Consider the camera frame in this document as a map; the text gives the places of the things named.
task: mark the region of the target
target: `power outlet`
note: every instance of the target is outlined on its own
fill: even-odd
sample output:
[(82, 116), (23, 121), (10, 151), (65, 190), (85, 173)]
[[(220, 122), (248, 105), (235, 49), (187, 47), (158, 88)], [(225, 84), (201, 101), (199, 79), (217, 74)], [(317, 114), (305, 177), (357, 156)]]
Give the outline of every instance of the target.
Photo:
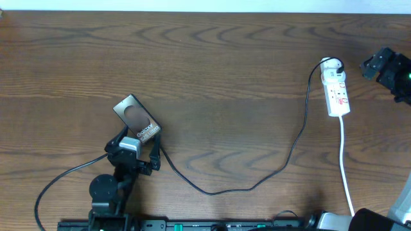
[(336, 59), (330, 59), (320, 64), (321, 81), (324, 85), (328, 115), (338, 117), (350, 112), (347, 89), (345, 87), (345, 72), (337, 73), (342, 63)]
[(324, 85), (328, 115), (338, 117), (350, 112), (347, 89), (344, 82)]

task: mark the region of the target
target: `white object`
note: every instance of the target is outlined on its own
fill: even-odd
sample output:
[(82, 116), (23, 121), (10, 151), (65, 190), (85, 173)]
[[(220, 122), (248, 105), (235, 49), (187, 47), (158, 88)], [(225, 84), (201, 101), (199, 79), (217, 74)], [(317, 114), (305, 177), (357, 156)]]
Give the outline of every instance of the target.
[(342, 183), (344, 185), (345, 196), (347, 197), (349, 211), (351, 216), (355, 215), (353, 203), (349, 195), (347, 178), (344, 170), (344, 122), (342, 116), (350, 112), (347, 89), (345, 87), (345, 72), (337, 73), (337, 70), (342, 67), (342, 63), (336, 58), (327, 60), (320, 64), (321, 81), (324, 85), (324, 93), (326, 95), (328, 115), (338, 117), (340, 119), (341, 144), (340, 144), (340, 170)]
[(328, 115), (338, 117), (350, 112), (347, 89), (345, 87), (345, 72), (337, 73), (341, 62), (331, 59), (320, 64), (321, 81), (324, 85)]
[(130, 151), (136, 152), (136, 159), (140, 158), (141, 155), (141, 142), (139, 139), (124, 137), (119, 145), (122, 148), (128, 149)]
[(349, 211), (351, 216), (355, 215), (353, 203), (351, 201), (351, 197), (349, 195), (349, 189), (347, 184), (347, 178), (345, 177), (345, 170), (344, 170), (344, 122), (342, 120), (342, 116), (338, 117), (340, 119), (340, 131), (341, 131), (341, 144), (340, 144), (340, 170), (341, 170), (341, 178), (342, 184), (344, 185), (345, 196), (347, 197)]
[(410, 0), (0, 0), (3, 10), (411, 13)]
[(340, 216), (326, 212), (321, 215), (316, 228), (324, 230), (348, 231), (352, 216)]
[(405, 184), (403, 192), (388, 212), (388, 218), (404, 224), (411, 221), (411, 173)]

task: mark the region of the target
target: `wooden table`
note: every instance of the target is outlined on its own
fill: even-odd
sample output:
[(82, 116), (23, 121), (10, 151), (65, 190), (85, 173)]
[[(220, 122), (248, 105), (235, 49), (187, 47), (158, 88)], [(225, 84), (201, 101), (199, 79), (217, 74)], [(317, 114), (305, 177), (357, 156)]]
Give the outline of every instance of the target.
[[(411, 56), (407, 15), (5, 12), (0, 20), (0, 230), (36, 230), (33, 206), (54, 177), (103, 154), (134, 93), (164, 128), (175, 165), (207, 191), (244, 188), (279, 169), (302, 126), (308, 75), (345, 62), (347, 178), (356, 210), (386, 214), (410, 171), (411, 108), (359, 65), (381, 46)], [(283, 173), (252, 192), (204, 196), (162, 158), (128, 211), (170, 219), (270, 219), (290, 209), (348, 214), (338, 119), (315, 73), (308, 124)], [(107, 160), (43, 197), (47, 230), (91, 209)]]

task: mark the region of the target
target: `black cable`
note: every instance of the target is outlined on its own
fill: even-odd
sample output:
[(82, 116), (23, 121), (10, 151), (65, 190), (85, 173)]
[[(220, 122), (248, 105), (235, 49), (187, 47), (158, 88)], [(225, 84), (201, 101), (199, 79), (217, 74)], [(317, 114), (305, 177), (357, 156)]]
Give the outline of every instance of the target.
[(79, 170), (79, 169), (81, 169), (81, 168), (83, 168), (83, 167), (87, 167), (87, 166), (89, 166), (89, 165), (91, 165), (91, 164), (94, 164), (95, 162), (97, 162), (97, 161), (105, 158), (107, 155), (108, 155), (108, 153), (106, 153), (106, 154), (104, 154), (104, 155), (102, 155), (102, 156), (100, 156), (100, 157), (98, 157), (98, 158), (96, 158), (96, 159), (94, 159), (94, 160), (92, 160), (92, 161), (90, 161), (90, 162), (87, 162), (87, 163), (82, 164), (82, 165), (80, 165), (80, 166), (77, 166), (77, 167), (74, 167), (74, 168), (72, 168), (72, 169), (69, 169), (69, 170), (65, 171), (64, 173), (58, 175), (56, 178), (54, 178), (54, 180), (50, 181), (50, 183), (47, 184), (47, 186), (45, 186), (45, 188), (40, 192), (39, 196), (37, 197), (36, 204), (34, 205), (34, 217), (35, 217), (36, 222), (37, 222), (37, 225), (39, 226), (39, 228), (40, 228), (41, 231), (46, 231), (46, 230), (44, 229), (43, 225), (41, 224), (41, 221), (40, 221), (40, 218), (39, 218), (39, 204), (40, 204), (40, 200), (41, 200), (41, 198), (43, 197), (44, 193), (46, 193), (46, 191), (47, 191), (54, 183), (56, 183), (57, 180), (59, 180), (59, 179), (62, 178), (63, 176), (65, 176), (65, 175), (67, 175), (67, 174), (69, 174), (69, 173), (72, 173), (73, 171)]
[(328, 60), (331, 59), (337, 59), (341, 62), (342, 66), (340, 68), (338, 68), (337, 73), (341, 73), (344, 70), (344, 63), (336, 57), (330, 57), (328, 59), (325, 59), (321, 62), (319, 62), (311, 71), (310, 73), (310, 77), (308, 78), (308, 85), (307, 85), (307, 94), (306, 94), (306, 104), (305, 104), (305, 113), (304, 113), (304, 124), (302, 125), (302, 128), (300, 130), (300, 132), (298, 133), (297, 138), (295, 138), (295, 141), (293, 143), (293, 145), (291, 146), (290, 149), (290, 153), (288, 154), (287, 157), (287, 161), (285, 162), (284, 166), (277, 170), (272, 172), (271, 174), (269, 174), (268, 176), (264, 177), (262, 180), (260, 180), (259, 182), (257, 182), (254, 186), (252, 186), (249, 189), (228, 189), (228, 190), (223, 190), (223, 191), (219, 191), (219, 192), (207, 192), (204, 191), (203, 189), (199, 188), (197, 185), (195, 185), (193, 182), (191, 182), (190, 180), (188, 180), (173, 164), (173, 162), (171, 161), (171, 159), (169, 158), (166, 150), (164, 150), (163, 146), (160, 145), (160, 149), (163, 152), (164, 156), (167, 159), (168, 164), (170, 165), (170, 167), (172, 168), (172, 170), (174, 170), (174, 172), (181, 177), (181, 179), (185, 180), (189, 185), (191, 185), (193, 188), (195, 188), (197, 191), (199, 191), (200, 193), (204, 194), (204, 195), (208, 195), (208, 196), (215, 196), (215, 195), (219, 195), (219, 194), (223, 194), (223, 193), (230, 193), (230, 192), (243, 192), (243, 191), (251, 191), (253, 189), (255, 189), (257, 186), (259, 186), (260, 184), (262, 184), (264, 181), (268, 180), (269, 178), (272, 178), (273, 176), (279, 174), (280, 172), (282, 172), (288, 165), (290, 159), (291, 159), (291, 154), (293, 153), (294, 147), (297, 144), (298, 139), (300, 138), (302, 132), (304, 131), (305, 127), (306, 127), (306, 122), (307, 122), (307, 112), (308, 112), (308, 95), (310, 94), (310, 85), (311, 85), (311, 77), (313, 76), (314, 71), (316, 70), (316, 68), (322, 64), (323, 62), (327, 62)]
[(295, 214), (295, 212), (291, 211), (291, 210), (283, 210), (279, 213), (277, 213), (277, 215), (274, 216), (274, 218), (272, 219), (272, 226), (274, 226), (274, 222), (276, 221), (276, 219), (278, 218), (278, 216), (280, 216), (281, 214), (284, 213), (291, 213), (294, 214), (294, 216), (298, 219), (298, 215)]

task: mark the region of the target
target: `label on power strip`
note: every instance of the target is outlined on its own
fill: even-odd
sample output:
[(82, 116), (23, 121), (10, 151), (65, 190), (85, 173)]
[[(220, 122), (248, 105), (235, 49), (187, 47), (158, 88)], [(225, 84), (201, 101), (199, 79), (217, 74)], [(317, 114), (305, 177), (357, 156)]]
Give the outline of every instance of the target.
[(328, 115), (338, 117), (350, 112), (347, 89), (344, 82), (324, 85)]

